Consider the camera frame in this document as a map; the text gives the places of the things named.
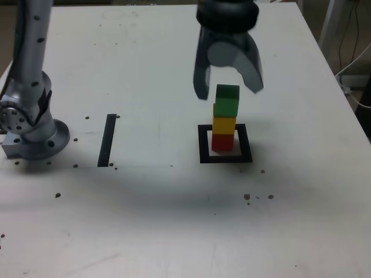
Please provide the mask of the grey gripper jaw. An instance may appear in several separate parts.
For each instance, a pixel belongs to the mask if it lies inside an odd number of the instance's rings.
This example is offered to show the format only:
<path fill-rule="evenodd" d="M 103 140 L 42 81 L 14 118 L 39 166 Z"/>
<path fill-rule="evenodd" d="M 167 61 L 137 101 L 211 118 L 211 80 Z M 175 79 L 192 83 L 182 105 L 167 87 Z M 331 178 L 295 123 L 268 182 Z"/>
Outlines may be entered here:
<path fill-rule="evenodd" d="M 208 59 L 215 67 L 234 68 L 253 93 L 264 88 L 260 55 L 254 42 L 215 42 L 208 49 Z"/>
<path fill-rule="evenodd" d="M 207 100 L 209 96 L 210 61 L 208 48 L 210 46 L 209 33 L 201 27 L 195 59 L 193 85 L 194 91 L 200 100 Z"/>

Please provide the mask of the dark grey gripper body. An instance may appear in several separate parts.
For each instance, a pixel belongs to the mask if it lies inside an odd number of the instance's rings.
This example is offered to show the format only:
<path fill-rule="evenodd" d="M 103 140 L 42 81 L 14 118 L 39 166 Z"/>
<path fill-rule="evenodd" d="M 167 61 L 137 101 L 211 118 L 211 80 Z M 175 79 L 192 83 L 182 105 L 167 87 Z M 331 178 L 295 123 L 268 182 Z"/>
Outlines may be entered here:
<path fill-rule="evenodd" d="M 205 28 L 204 31 L 212 43 L 226 42 L 226 43 L 235 45 L 239 48 L 249 48 L 249 39 L 248 39 L 249 34 L 247 32 L 240 33 L 240 34 L 225 34 L 225 33 L 212 31 L 207 28 Z"/>

